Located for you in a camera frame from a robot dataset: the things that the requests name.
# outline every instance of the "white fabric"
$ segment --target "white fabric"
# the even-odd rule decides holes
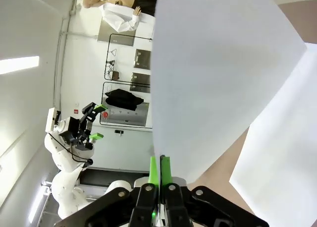
[[[317,219],[317,45],[250,126],[230,183],[270,227]]]
[[[133,15],[134,9],[105,3],[99,7],[103,20],[107,22],[118,33],[136,30],[139,22],[154,25],[155,18],[151,15],[141,13],[140,16]]]
[[[196,180],[261,113],[305,50],[272,0],[159,0],[151,56],[156,156],[171,157],[173,176]]]

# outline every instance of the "white sleeve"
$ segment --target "white sleeve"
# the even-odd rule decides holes
[[[116,32],[133,31],[139,25],[139,17],[132,15],[132,20],[124,21],[120,16],[107,11],[103,13],[103,20],[107,22]]]

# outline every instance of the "black pants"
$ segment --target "black pants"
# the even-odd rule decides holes
[[[139,6],[142,13],[154,16],[156,5],[157,0],[134,0],[132,8],[135,9]]]

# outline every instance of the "floor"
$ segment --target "floor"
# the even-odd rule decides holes
[[[317,0],[274,0],[290,20],[302,39],[317,44]],[[229,149],[189,188],[204,185],[241,208],[252,213],[247,203],[229,183],[234,166],[241,153],[247,130]]]

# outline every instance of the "white shirt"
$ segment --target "white shirt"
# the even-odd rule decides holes
[[[150,23],[152,25],[155,22],[155,18],[151,15],[144,13],[141,13],[140,16],[133,15],[134,9],[126,6],[105,3],[99,9],[102,11],[103,20],[118,33],[136,30],[139,22]]]

